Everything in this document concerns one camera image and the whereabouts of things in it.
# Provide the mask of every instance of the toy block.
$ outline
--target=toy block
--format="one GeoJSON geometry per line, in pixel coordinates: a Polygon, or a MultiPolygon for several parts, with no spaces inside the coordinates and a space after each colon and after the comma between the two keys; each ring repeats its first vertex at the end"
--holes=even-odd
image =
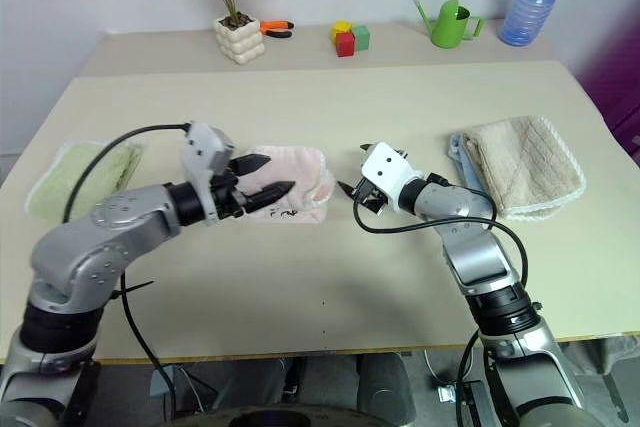
{"type": "Polygon", "coordinates": [[[336,35],[340,33],[351,32],[351,22],[339,20],[331,27],[331,42],[336,43],[336,35]]]}
{"type": "Polygon", "coordinates": [[[351,29],[351,33],[356,38],[356,52],[369,48],[369,30],[364,25],[358,25],[351,29]]]}
{"type": "Polygon", "coordinates": [[[351,32],[339,32],[336,35],[338,57],[349,57],[355,53],[356,39],[351,32]]]}

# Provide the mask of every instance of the yellow block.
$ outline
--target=yellow block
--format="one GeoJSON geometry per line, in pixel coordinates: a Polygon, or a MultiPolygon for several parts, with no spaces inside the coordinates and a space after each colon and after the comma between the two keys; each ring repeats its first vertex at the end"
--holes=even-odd
{"type": "Polygon", "coordinates": [[[343,32],[351,32],[351,22],[347,22],[346,20],[339,20],[333,27],[331,27],[331,42],[336,43],[336,35],[341,34],[343,32]]]}

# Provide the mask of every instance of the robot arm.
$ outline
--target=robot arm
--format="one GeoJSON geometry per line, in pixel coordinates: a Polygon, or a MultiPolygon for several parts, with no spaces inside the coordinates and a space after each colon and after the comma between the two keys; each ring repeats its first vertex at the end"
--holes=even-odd
{"type": "Polygon", "coordinates": [[[91,361],[98,324],[119,276],[135,259],[199,221],[215,224],[265,207],[293,187],[275,182],[247,196],[237,176],[270,159],[231,159],[220,130],[194,123],[182,165],[187,182],[122,191],[84,218],[60,225],[36,245],[35,271],[22,326],[0,377],[0,423],[53,426],[62,422],[83,366],[91,361]]]}
{"type": "Polygon", "coordinates": [[[527,417],[539,418],[541,407],[561,404],[569,406],[560,408],[570,411],[567,418],[575,419],[563,425],[588,425],[584,423],[588,414],[579,410],[584,400],[571,368],[500,241],[481,223],[471,221],[487,215],[485,200],[435,174],[423,180],[422,173],[405,160],[404,152],[385,143],[362,147],[367,151],[362,180],[355,189],[342,184],[357,204],[376,213],[390,204],[396,212],[406,211],[425,221],[463,217],[435,229],[478,324],[485,372],[502,424],[527,425],[527,417]]]}

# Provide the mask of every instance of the green towel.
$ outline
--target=green towel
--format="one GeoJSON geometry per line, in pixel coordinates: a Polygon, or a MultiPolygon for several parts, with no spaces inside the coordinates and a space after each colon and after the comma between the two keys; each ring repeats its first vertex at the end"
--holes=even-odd
{"type": "MultiPolygon", "coordinates": [[[[98,142],[77,142],[62,147],[49,171],[32,188],[25,204],[27,213],[62,222],[64,207],[75,183],[103,148],[98,142]]],[[[125,188],[141,156],[142,147],[133,144],[119,145],[109,152],[82,185],[71,218],[86,215],[97,202],[125,188]]]]}

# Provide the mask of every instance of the red block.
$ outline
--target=red block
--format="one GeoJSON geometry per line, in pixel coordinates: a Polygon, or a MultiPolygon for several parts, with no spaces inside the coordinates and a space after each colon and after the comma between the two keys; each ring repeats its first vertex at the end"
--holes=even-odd
{"type": "Polygon", "coordinates": [[[338,57],[349,57],[356,51],[356,38],[351,32],[341,32],[336,35],[336,52],[338,57]]]}

